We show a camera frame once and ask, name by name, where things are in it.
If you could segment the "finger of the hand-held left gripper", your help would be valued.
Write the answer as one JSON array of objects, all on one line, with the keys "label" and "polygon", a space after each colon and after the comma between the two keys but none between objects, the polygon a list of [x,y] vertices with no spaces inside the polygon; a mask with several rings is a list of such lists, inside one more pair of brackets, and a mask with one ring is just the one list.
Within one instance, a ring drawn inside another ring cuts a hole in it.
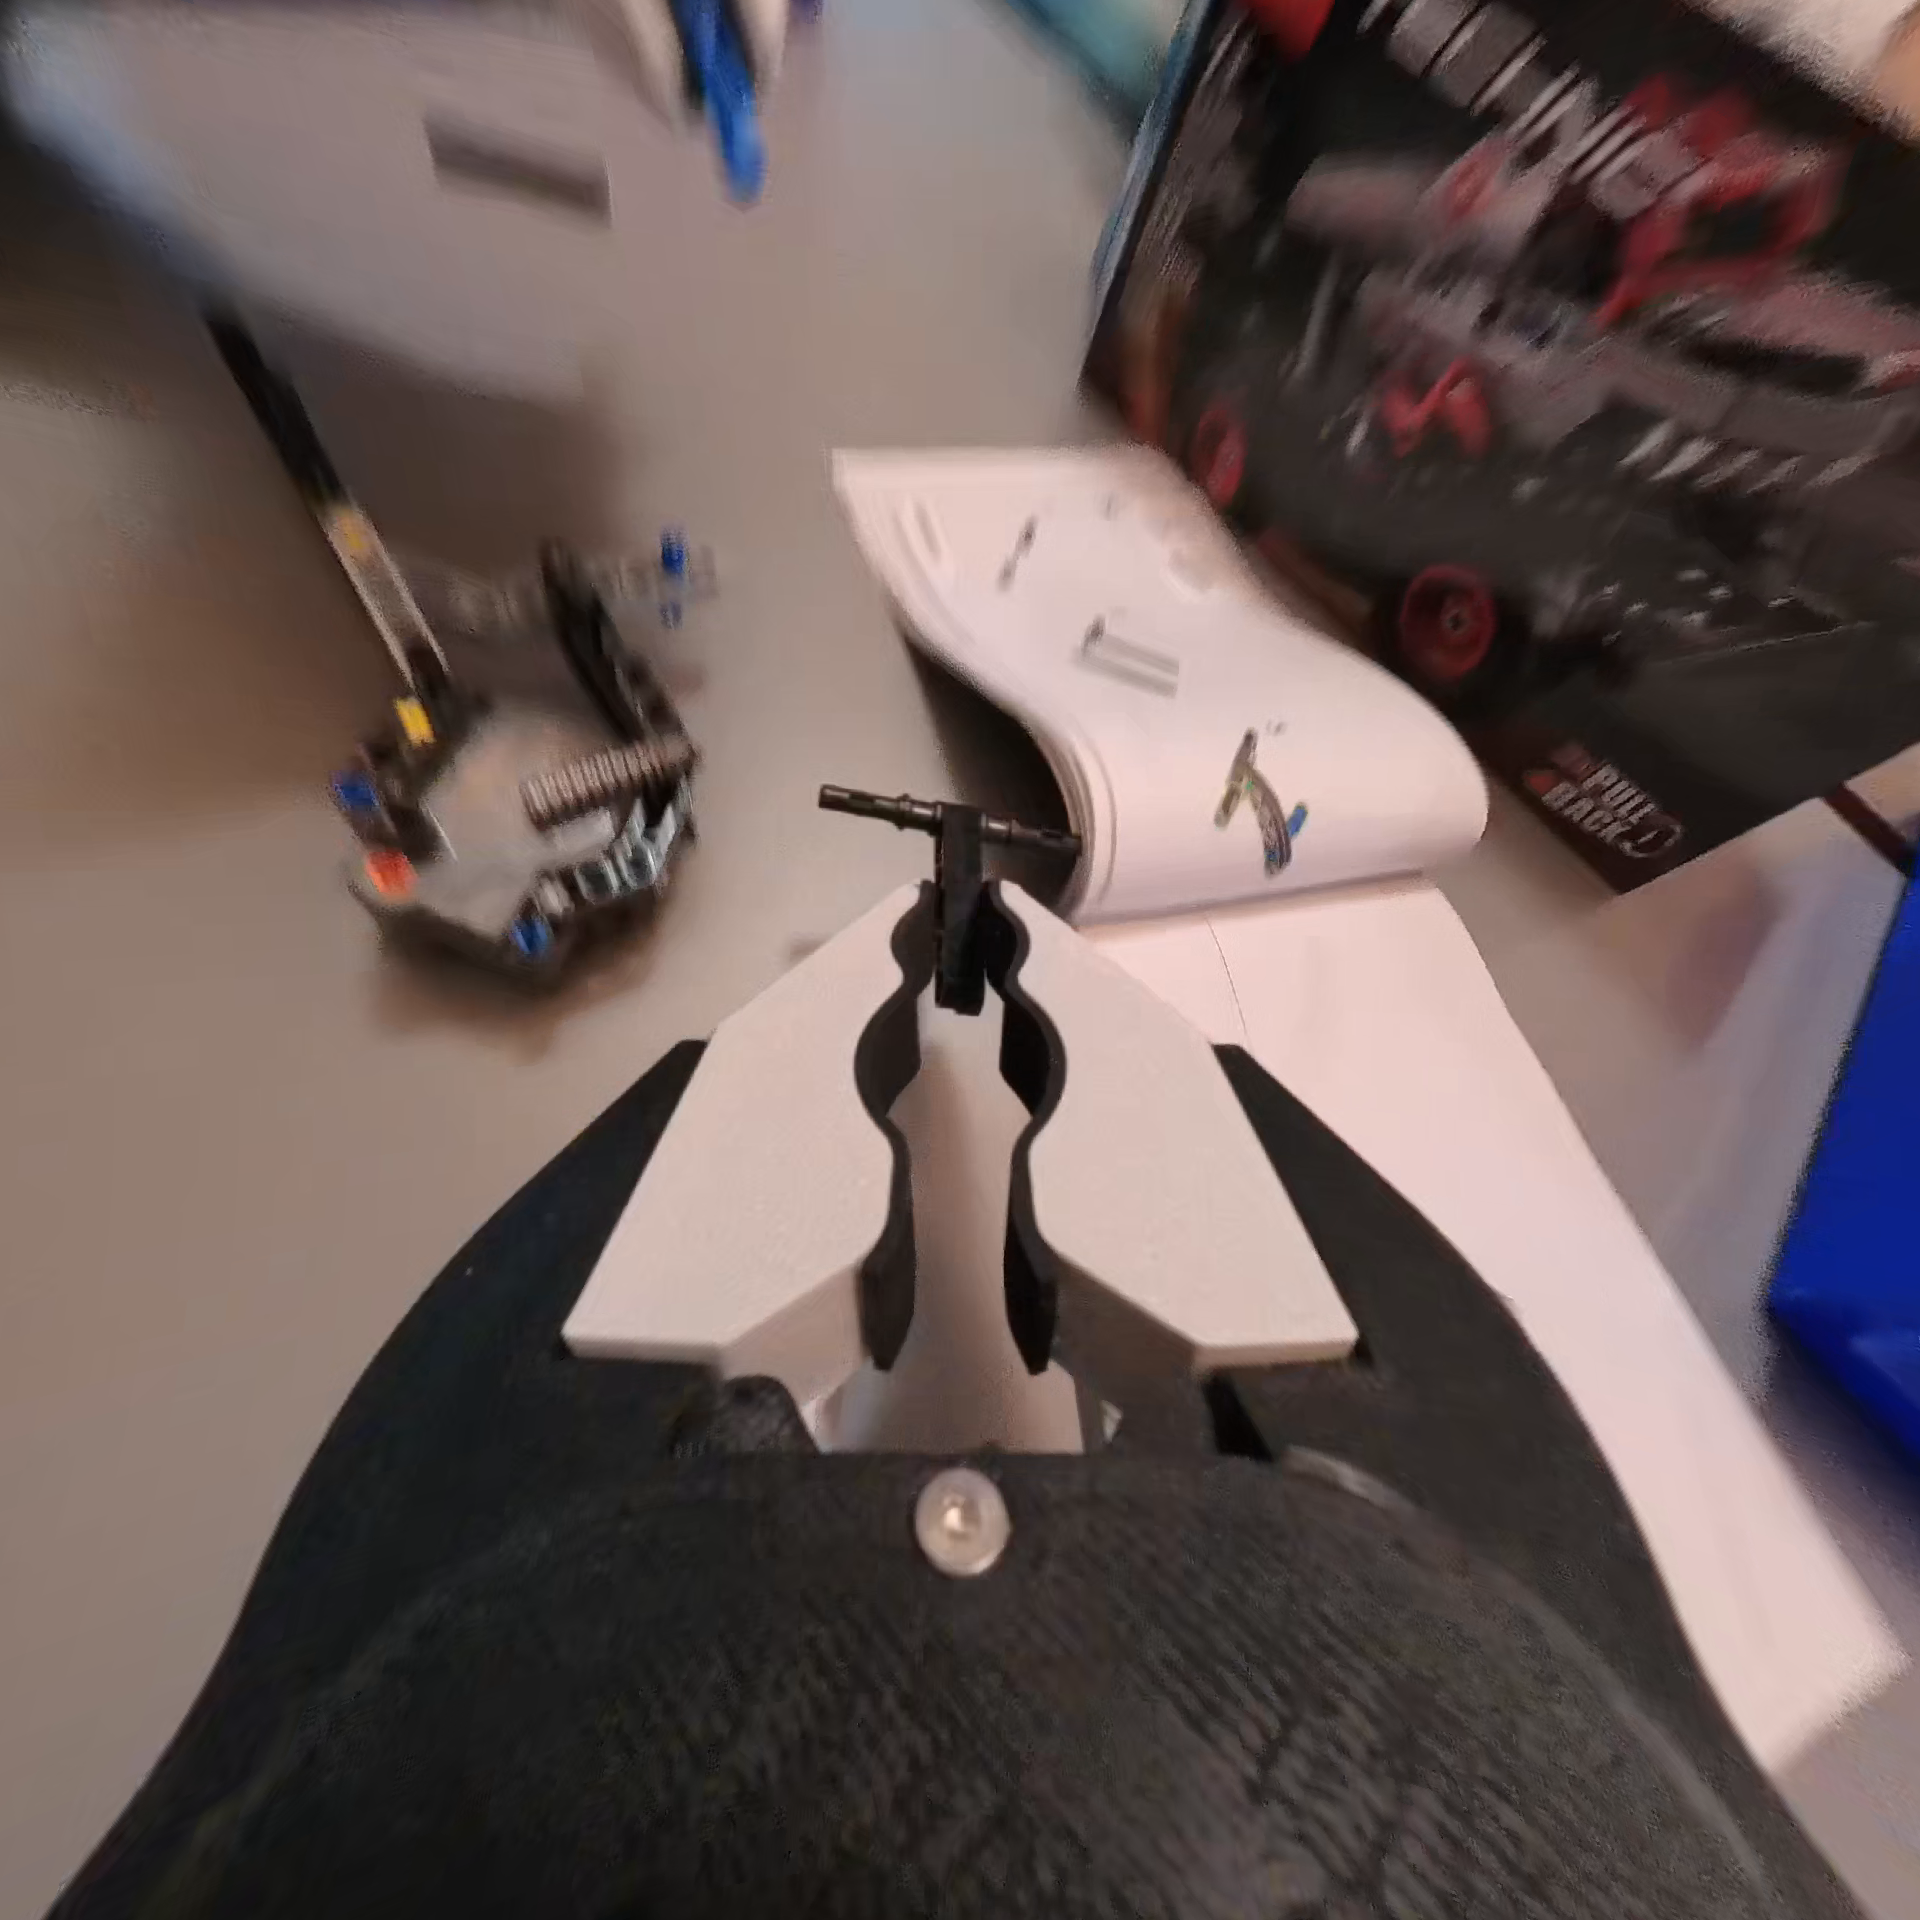
[{"label": "finger of the hand-held left gripper", "polygon": [[15,5],[5,104],[213,296],[572,398],[665,125],[568,5]]}]

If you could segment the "open instruction booklet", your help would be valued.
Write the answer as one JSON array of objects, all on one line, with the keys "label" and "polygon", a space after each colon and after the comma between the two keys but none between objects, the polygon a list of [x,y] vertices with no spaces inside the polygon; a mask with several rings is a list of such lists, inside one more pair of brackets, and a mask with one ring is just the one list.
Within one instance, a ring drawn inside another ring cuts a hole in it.
[{"label": "open instruction booklet", "polygon": [[1285,610],[1144,448],[828,470],[912,647],[1046,760],[1082,849],[1067,917],[1517,1310],[1740,1736],[1796,1763],[1907,1658],[1433,881],[1486,829],[1461,734]]}]

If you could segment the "partly built toy chassis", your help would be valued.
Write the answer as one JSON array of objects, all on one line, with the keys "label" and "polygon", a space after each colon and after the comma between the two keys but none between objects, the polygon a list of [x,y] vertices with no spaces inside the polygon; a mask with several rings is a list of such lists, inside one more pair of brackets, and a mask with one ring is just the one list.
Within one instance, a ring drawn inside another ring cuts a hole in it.
[{"label": "partly built toy chassis", "polygon": [[208,306],[204,328],[396,666],[387,716],[328,782],[352,899],[387,940],[563,978],[699,836],[703,750],[618,613],[683,629],[715,592],[710,552],[667,527],[634,557],[551,543],[498,581],[409,565],[241,313]]}]

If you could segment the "black toy car set box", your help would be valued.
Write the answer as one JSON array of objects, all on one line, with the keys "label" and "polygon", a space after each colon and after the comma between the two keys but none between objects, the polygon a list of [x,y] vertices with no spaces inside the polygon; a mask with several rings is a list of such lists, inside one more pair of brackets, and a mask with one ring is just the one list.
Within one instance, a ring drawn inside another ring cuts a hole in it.
[{"label": "black toy car set box", "polygon": [[1918,741],[1917,123],[1693,5],[1190,5],[1086,378],[1609,882]]}]

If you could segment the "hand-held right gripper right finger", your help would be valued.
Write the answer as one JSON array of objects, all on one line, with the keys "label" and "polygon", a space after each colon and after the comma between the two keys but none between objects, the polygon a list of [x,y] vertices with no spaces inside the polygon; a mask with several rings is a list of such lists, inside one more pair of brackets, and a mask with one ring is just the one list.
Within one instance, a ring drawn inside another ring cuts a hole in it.
[{"label": "hand-held right gripper right finger", "polygon": [[1350,1363],[1353,1309],[1217,1046],[1021,885],[994,885],[999,1076],[1021,1105],[1004,1302],[1079,1449],[1227,1374]]}]

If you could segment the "nested blue storage bins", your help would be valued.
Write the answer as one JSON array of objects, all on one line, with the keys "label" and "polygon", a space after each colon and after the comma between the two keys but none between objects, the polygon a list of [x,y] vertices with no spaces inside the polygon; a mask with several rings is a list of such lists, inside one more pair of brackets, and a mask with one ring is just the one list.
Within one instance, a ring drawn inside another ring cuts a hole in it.
[{"label": "nested blue storage bins", "polygon": [[1773,1261],[1776,1333],[1918,1464],[1918,881],[1902,893]]}]

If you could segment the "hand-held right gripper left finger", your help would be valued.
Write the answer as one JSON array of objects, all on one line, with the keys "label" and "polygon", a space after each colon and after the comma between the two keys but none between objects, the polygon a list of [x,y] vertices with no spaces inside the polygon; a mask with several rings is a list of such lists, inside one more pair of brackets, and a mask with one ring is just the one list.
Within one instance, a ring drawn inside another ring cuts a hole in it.
[{"label": "hand-held right gripper left finger", "polygon": [[572,1359],[773,1381],[826,1453],[915,1322],[902,1096],[923,1073],[923,886],[722,1021],[565,1321]]}]

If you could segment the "black toy axle pin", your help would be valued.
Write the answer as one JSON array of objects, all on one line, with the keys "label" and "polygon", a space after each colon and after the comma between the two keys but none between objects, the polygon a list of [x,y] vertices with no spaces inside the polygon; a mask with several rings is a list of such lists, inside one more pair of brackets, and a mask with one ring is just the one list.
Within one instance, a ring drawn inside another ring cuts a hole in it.
[{"label": "black toy axle pin", "polygon": [[1067,829],[1032,826],[965,802],[925,801],[912,795],[884,796],[825,782],[818,789],[818,809],[936,840],[959,836],[985,849],[1042,853],[1060,859],[1079,859],[1085,851],[1082,840]]}]

